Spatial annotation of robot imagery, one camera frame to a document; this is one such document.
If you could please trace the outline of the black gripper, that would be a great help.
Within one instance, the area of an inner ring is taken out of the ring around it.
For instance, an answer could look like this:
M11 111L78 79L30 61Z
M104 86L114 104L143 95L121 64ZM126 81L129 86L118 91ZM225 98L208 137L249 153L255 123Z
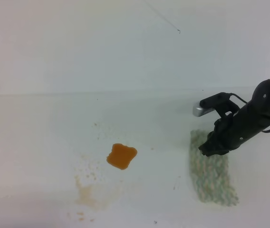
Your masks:
M217 120L208 140L199 146L210 157L223 156L270 126L270 118L257 113L252 105L242 107L237 114Z

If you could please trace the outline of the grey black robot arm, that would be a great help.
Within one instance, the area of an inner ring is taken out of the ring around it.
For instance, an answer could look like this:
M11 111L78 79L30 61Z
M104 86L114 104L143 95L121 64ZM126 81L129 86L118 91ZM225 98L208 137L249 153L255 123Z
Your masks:
M220 116L214 130L208 133L207 141L199 146L207 157L225 155L261 132L270 133L270 79L258 84L251 100L242 108L230 100L231 96L231 93L221 92L193 107L194 116L212 111Z

